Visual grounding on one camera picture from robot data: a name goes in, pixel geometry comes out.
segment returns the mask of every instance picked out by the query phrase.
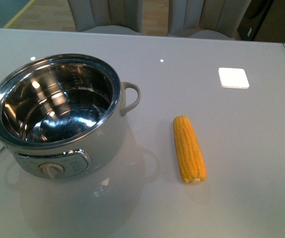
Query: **white table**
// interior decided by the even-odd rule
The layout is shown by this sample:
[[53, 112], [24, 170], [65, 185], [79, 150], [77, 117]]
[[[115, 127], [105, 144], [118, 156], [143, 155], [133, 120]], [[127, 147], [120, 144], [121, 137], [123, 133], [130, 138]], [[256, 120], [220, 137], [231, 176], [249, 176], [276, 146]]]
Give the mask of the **white table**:
[[[4, 153], [0, 237], [285, 237], [282, 44], [0, 29], [0, 81], [31, 57], [63, 53], [106, 61], [141, 102], [120, 151], [91, 174], [38, 178]], [[223, 88], [219, 67], [243, 68], [250, 87]], [[179, 177], [178, 115], [202, 148], [200, 185]]]

